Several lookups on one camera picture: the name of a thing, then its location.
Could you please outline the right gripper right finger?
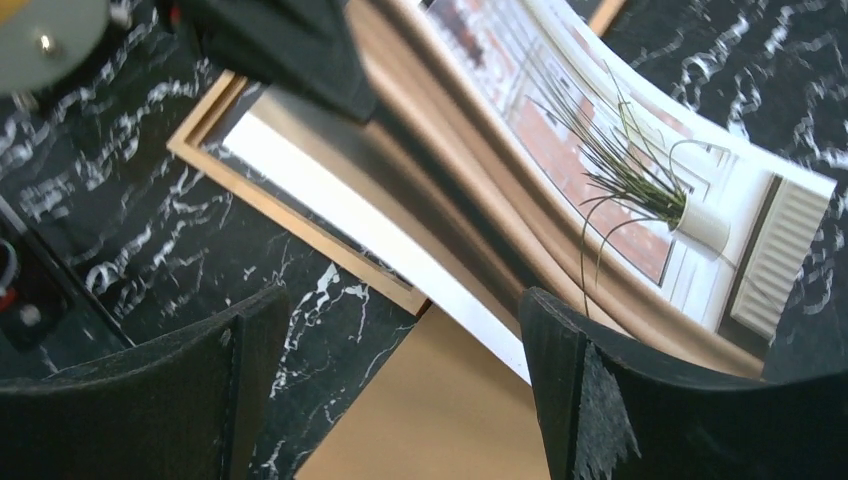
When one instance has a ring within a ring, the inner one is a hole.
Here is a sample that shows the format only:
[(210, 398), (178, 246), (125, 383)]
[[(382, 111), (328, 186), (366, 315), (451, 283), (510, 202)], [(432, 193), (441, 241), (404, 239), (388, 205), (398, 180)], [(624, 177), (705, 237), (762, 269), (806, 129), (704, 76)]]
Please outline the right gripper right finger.
[(624, 336), (539, 288), (518, 308), (554, 479), (843, 479), (847, 376), (768, 383)]

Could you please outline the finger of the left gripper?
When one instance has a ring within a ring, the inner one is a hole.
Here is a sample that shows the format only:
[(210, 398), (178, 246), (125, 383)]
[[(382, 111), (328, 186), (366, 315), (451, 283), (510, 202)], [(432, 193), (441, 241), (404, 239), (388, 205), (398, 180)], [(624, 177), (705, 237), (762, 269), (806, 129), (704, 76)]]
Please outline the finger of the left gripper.
[(177, 1), (175, 33), (220, 68), (288, 90), (345, 119), (377, 107), (345, 1)]

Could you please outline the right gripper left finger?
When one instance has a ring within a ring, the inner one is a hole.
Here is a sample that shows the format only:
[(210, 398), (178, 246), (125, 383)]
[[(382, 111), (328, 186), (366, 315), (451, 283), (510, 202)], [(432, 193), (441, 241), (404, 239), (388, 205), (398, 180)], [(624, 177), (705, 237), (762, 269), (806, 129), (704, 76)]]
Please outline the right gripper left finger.
[(243, 479), (289, 327), (269, 287), (47, 378), (1, 384), (5, 479)]

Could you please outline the brown cardboard backing board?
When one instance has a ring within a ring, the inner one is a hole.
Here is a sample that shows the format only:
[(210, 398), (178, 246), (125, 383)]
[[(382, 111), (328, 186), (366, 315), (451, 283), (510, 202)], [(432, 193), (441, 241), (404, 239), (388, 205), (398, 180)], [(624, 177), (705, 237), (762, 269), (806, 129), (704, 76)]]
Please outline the brown cardboard backing board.
[(431, 305), (298, 479), (546, 479), (530, 386)]

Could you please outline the printed photo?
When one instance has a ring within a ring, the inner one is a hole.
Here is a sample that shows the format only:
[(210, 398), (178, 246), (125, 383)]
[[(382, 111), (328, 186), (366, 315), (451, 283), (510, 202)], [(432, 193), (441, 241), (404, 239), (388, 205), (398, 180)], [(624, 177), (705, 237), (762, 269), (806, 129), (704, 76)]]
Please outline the printed photo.
[(520, 376), (539, 286), (672, 356), (757, 378), (721, 337), (769, 334), (835, 188), (687, 110), (567, 5), (351, 1), (378, 97), (358, 125), (267, 89), (243, 117), (307, 158), (287, 190)]

